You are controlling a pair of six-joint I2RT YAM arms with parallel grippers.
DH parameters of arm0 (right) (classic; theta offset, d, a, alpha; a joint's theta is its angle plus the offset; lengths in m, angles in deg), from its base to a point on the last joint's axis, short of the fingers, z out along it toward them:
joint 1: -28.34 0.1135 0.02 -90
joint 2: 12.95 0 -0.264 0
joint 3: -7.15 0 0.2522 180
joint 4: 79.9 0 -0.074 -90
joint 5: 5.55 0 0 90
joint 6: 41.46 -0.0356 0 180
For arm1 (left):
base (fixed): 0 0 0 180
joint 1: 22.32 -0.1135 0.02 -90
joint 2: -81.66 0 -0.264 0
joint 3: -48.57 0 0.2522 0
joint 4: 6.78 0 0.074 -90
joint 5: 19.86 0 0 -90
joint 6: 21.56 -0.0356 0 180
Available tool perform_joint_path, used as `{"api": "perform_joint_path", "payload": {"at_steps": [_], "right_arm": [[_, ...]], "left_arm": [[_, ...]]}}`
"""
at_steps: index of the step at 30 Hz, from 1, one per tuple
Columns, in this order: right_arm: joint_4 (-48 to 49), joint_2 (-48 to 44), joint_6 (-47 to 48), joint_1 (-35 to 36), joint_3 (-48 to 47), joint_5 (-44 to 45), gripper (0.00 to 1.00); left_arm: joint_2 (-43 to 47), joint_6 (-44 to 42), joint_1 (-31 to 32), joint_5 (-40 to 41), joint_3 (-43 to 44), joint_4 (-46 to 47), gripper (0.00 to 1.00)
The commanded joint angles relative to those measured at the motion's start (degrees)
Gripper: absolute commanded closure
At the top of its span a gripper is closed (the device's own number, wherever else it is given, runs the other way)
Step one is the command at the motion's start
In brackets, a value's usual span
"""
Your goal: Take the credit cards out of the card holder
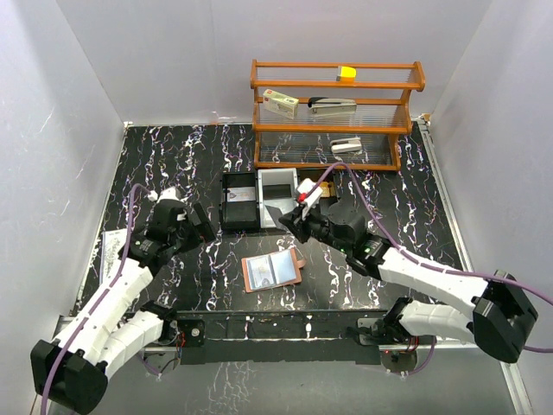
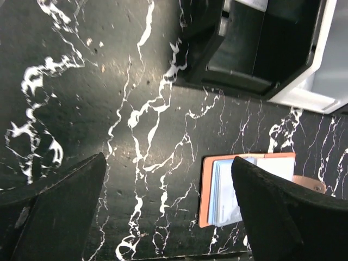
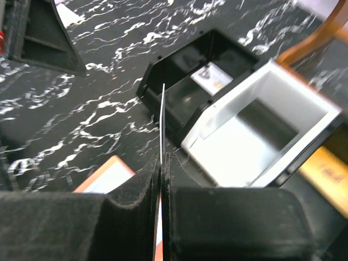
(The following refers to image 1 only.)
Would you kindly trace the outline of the silver magnetic stripe card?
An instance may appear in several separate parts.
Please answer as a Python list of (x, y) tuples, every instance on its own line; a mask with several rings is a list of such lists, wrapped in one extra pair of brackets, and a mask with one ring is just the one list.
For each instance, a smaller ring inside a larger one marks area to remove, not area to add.
[(280, 219), (283, 217), (283, 213), (281, 209), (279, 207), (273, 207), (273, 206), (265, 206), (264, 208), (269, 214), (270, 220), (272, 221), (274, 228), (277, 228), (280, 230), (286, 230), (286, 227), (280, 221)]

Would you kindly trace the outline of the pink leather card holder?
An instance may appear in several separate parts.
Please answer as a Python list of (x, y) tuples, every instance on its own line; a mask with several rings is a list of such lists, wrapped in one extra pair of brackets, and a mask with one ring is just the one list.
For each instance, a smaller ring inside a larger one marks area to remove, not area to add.
[[(250, 287), (246, 260), (259, 256), (268, 256), (270, 258), (276, 282), (270, 287), (266, 287), (260, 290), (253, 290)], [(248, 293), (253, 293), (256, 291), (264, 291), (286, 285), (299, 284), (302, 281), (302, 268), (306, 264), (307, 260), (298, 256), (298, 251), (295, 248), (249, 258), (243, 258), (241, 261), (241, 265), (245, 280), (245, 291)]]

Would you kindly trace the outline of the silver VIP card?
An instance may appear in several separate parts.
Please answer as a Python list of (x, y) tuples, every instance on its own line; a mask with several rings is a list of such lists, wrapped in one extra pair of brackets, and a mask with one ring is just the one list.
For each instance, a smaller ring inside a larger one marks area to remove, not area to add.
[(246, 260), (250, 287), (260, 290), (272, 286), (276, 280), (271, 260), (268, 256), (259, 256)]

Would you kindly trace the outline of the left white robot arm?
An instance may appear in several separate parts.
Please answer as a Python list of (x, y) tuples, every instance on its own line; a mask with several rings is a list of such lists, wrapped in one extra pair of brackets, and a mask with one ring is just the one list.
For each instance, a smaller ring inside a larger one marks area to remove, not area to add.
[(171, 259), (215, 239), (205, 209), (191, 211), (176, 199), (161, 199), (149, 221), (127, 233), (111, 268), (79, 314), (52, 341), (30, 353), (41, 412), (49, 401), (88, 414), (104, 397), (111, 377), (145, 346), (162, 339), (173, 311), (154, 301), (128, 321), (125, 312)]

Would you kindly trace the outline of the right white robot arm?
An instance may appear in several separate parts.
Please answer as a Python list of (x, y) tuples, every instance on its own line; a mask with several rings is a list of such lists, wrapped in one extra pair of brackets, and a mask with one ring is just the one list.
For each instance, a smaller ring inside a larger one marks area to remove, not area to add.
[(498, 361), (518, 361), (538, 313), (515, 279), (478, 278), (418, 257), (371, 233), (365, 216), (353, 209), (331, 208), (323, 215), (302, 205), (286, 214), (275, 207), (269, 212), (299, 242), (316, 239), (342, 252), (358, 274), (436, 299), (429, 304), (399, 298), (367, 335), (395, 340), (425, 335), (453, 338), (475, 344)]

